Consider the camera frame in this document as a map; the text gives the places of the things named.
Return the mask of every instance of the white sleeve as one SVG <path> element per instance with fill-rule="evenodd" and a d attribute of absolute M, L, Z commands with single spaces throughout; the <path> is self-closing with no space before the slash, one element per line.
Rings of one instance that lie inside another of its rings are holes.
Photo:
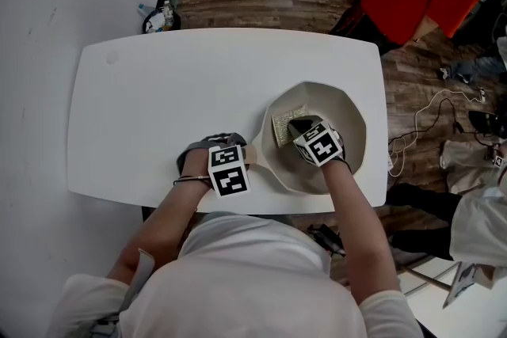
<path fill-rule="evenodd" d="M 504 266 L 497 266 L 494 269 L 493 281 L 496 283 L 500 279 L 504 279 L 507 276 L 507 268 Z"/>
<path fill-rule="evenodd" d="M 368 338 L 423 338 L 405 295 L 381 291 L 359 305 Z"/>
<path fill-rule="evenodd" d="M 117 312 L 128 285 L 90 275 L 71 276 L 51 317 L 46 337 L 64 338 L 83 321 L 95 321 Z"/>

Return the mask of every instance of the white wall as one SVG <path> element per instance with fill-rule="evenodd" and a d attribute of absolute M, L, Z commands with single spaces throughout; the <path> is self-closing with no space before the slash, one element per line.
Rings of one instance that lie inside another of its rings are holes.
<path fill-rule="evenodd" d="M 67 121 L 81 50 L 138 33 L 139 2 L 0 0 L 0 329 L 42 336 L 66 278 L 104 275 L 138 207 L 67 191 Z"/>

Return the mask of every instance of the cable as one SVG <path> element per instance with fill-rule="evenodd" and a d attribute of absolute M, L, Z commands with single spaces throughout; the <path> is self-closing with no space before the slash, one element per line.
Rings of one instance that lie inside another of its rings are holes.
<path fill-rule="evenodd" d="M 435 124 L 436 122 L 438 121 L 438 119 L 440 118 L 440 109 L 442 107 L 442 103 L 444 103 L 445 101 L 448 101 L 451 106 L 452 106 L 452 115 L 454 116 L 454 122 L 455 123 L 458 123 L 456 121 L 456 108 L 454 107 L 454 104 L 451 102 L 451 99 L 449 99 L 448 97 L 446 97 L 445 99 L 442 99 L 440 101 L 440 104 L 438 105 L 438 114 L 436 115 L 436 119 L 435 121 L 433 121 L 433 124 L 431 126 L 429 126 L 428 128 L 426 128 L 425 130 L 414 130 L 414 131 L 411 131 L 411 132 L 406 132 L 405 134 L 402 134 L 398 137 L 394 137 L 393 139 L 390 140 L 390 142 L 388 143 L 388 146 L 393 142 L 395 141 L 396 139 L 402 139 L 403 137 L 407 136 L 407 135 L 411 135 L 413 134 L 414 132 L 417 132 L 417 133 L 420 133 L 420 132 L 427 132 L 429 130 L 431 130 L 433 127 L 435 127 Z"/>
<path fill-rule="evenodd" d="M 475 141 L 477 141 L 482 146 L 487 146 L 488 148 L 493 148 L 495 151 L 498 152 L 498 148 L 495 148 L 495 144 L 485 144 L 484 142 L 480 142 L 479 139 L 477 138 L 477 134 L 478 134 L 478 131 L 476 131 L 474 133 Z"/>
<path fill-rule="evenodd" d="M 480 88 L 480 89 L 479 89 L 479 92 L 480 92 L 480 95 L 481 95 L 481 99 L 480 99 L 480 100 L 479 100 L 477 97 L 473 97 L 472 99 L 469 99 L 469 98 L 467 97 L 467 95 L 466 95 L 464 92 L 460 92 L 460 91 L 454 91 L 454 90 L 449 90 L 449 89 L 442 89 L 442 90 L 439 90 L 438 92 L 436 92 L 436 93 L 433 95 L 433 97 L 431 98 L 431 100 L 429 101 L 429 103 L 428 103 L 425 107 L 423 107 L 421 110 L 418 110 L 418 111 L 415 113 L 415 115 L 414 115 L 414 128 L 415 128 L 415 130 L 414 130 L 414 131 L 411 131 L 411 132 L 409 132 L 409 133 L 406 133 L 406 134 L 400 135 L 399 137 L 394 137 L 394 138 L 393 138 L 393 139 L 392 139 L 392 140 L 391 140 L 391 141 L 387 144 L 387 145 L 389 146 L 392 142 L 394 142 L 393 147 L 392 147 L 392 150 L 391 150 L 391 153 L 390 153 L 390 155 L 389 155 L 389 156 L 390 156 L 390 157 L 392 157 L 392 156 L 393 156 L 393 154 L 396 154 L 396 160 L 395 160 L 395 162 L 397 162 L 397 161 L 398 161 L 398 154 L 402 154 L 402 168 L 401 168 L 401 169 L 400 169 L 400 171 L 399 171 L 397 174 L 395 174 L 395 175 L 393 175 L 393 174 L 391 173 L 391 169 L 390 169 L 390 170 L 388 171 L 388 173 L 389 173 L 389 175 L 390 175 L 391 177 L 399 177 L 399 176 L 402 174 L 403 169 L 405 168 L 405 150 L 406 150 L 406 149 L 408 149 L 408 148 L 410 148 L 413 144 L 415 144 L 415 142 L 416 142 L 416 141 L 417 141 L 417 139 L 419 138 L 419 133 L 421 133 L 421 132 L 426 132 L 426 131 L 430 130 L 431 128 L 433 128 L 433 127 L 435 126 L 436 122 L 438 121 L 438 119 L 439 119 L 439 117 L 440 117 L 440 108 L 442 107 L 442 103 L 443 103 L 444 101 L 448 100 L 448 101 L 449 101 L 449 103 L 451 103 L 451 106 L 452 106 L 452 112 L 453 112 L 453 115 L 454 115 L 454 123 L 456 124 L 456 126 L 458 127 L 458 129 L 459 129 L 460 131 L 462 131 L 462 130 L 463 130 L 463 128 L 461 127 L 461 125 L 460 125 L 460 124 L 456 121 L 456 110 L 455 110 L 455 107 L 454 107 L 454 105 L 452 104 L 452 102 L 450 101 L 450 99 L 448 99 L 447 97 L 446 97 L 445 99 L 443 99 L 443 100 L 440 102 L 439 107 L 438 107 L 438 115 L 436 116 L 436 119 L 435 119 L 435 121 L 433 122 L 433 124 L 432 124 L 430 127 L 426 128 L 425 130 L 418 130 L 418 129 L 417 129 L 417 115 L 418 115 L 420 112 L 424 112 L 424 111 L 425 111 L 425 110 L 426 110 L 429 106 L 431 106 L 431 104 L 432 104 L 432 103 L 433 103 L 433 101 L 435 100 L 435 97 L 437 97 L 439 94 L 441 94 L 441 93 L 443 93 L 443 92 L 449 92 L 449 93 L 454 93 L 454 94 L 456 94 L 456 93 L 460 93 L 460 94 L 462 94 L 462 95 L 463 95 L 463 97 L 464 97 L 465 99 L 467 99 L 467 101 L 470 101 L 470 102 L 477 101 L 478 103 L 484 103 L 484 101 L 485 101 L 484 90 L 483 90 L 482 88 Z M 409 145 L 406 145 L 406 140 L 405 140 L 405 137 L 406 137 L 407 135 L 414 134 L 414 133 L 415 133 L 415 138 L 414 138 L 414 140 L 413 140 L 413 141 L 412 141 Z M 403 139 L 403 148 L 402 148 L 401 150 L 396 150 L 396 149 L 395 149 L 396 140 L 398 140 L 398 139 Z"/>

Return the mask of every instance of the black pants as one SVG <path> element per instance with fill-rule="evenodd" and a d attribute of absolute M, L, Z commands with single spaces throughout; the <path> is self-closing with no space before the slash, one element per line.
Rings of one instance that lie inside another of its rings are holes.
<path fill-rule="evenodd" d="M 411 184 L 398 184 L 388 193 L 386 204 L 411 206 L 437 216 L 449 225 L 436 230 L 397 231 L 392 245 L 408 253 L 427 253 L 445 260 L 453 260 L 449 253 L 451 245 L 451 222 L 461 196 L 453 193 L 437 193 Z"/>
<path fill-rule="evenodd" d="M 362 10 L 360 0 L 355 0 L 352 7 L 343 13 L 329 34 L 374 43 L 379 48 L 381 55 L 401 47 L 401 45 L 389 41 L 379 31 L 372 19 Z"/>

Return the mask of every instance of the white table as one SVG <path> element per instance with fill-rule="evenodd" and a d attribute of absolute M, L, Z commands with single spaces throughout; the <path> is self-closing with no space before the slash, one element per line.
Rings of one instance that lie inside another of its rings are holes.
<path fill-rule="evenodd" d="M 374 44 L 310 32 L 208 28 L 133 36 L 86 47 L 74 85 L 67 141 L 72 192 L 157 207 L 178 178 L 176 157 L 221 131 L 247 141 L 268 104 L 303 82 L 343 89 L 367 127 L 355 179 L 372 206 L 387 186 L 387 114 Z M 292 194 L 249 171 L 252 192 L 199 211 L 287 214 L 332 211 L 329 196 Z"/>

